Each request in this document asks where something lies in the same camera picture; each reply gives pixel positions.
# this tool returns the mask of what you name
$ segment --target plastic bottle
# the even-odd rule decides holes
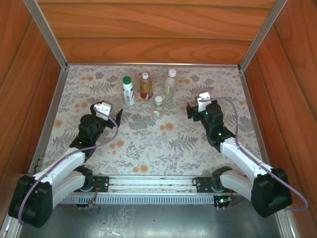
[[[129,76],[123,78],[123,95],[124,101],[127,105],[131,106],[135,104],[135,93],[134,88]]]
[[[143,73],[140,78],[140,94],[141,98],[149,100],[153,96],[152,79],[148,73]]]
[[[164,93],[166,96],[171,97],[174,93],[176,70],[170,69],[168,76],[165,80]]]
[[[162,115],[163,115],[162,105],[163,105],[163,98],[161,96],[156,96],[155,97],[155,108],[153,111],[153,117],[155,119],[162,118]]]

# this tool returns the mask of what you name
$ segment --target bottle cap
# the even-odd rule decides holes
[[[124,84],[129,84],[129,83],[131,83],[131,78],[130,78],[129,76],[125,76],[125,77],[123,78],[123,83],[124,83]]]
[[[169,70],[169,72],[168,72],[168,75],[170,76],[170,77],[175,77],[176,76],[176,70],[175,69],[170,69]]]
[[[145,73],[142,74],[142,77],[143,77],[144,79],[147,79],[147,78],[149,77],[149,74],[145,72]]]
[[[163,101],[163,98],[161,96],[156,96],[155,97],[155,102],[156,103],[161,103]]]

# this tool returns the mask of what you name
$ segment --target metal floor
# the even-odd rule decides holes
[[[109,205],[89,211],[57,206],[40,229],[20,238],[280,238],[275,215],[260,217],[249,201],[217,211],[213,205]]]

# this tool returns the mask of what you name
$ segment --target bottle with green cap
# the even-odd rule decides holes
[[[123,78],[123,96],[127,105],[131,106],[135,104],[134,88],[129,76]]]

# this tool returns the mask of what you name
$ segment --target brown bottle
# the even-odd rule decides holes
[[[153,96],[152,79],[148,73],[143,73],[140,78],[140,94],[141,98],[149,100]]]

